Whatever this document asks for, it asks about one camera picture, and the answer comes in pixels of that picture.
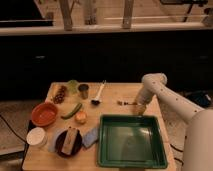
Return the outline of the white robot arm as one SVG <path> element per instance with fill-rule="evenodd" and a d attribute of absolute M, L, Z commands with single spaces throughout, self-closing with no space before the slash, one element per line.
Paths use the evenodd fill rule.
<path fill-rule="evenodd" d="M 154 95 L 187 124 L 182 171 L 213 171 L 213 109 L 205 109 L 166 87 L 164 73 L 146 74 L 135 101 L 145 107 Z"/>

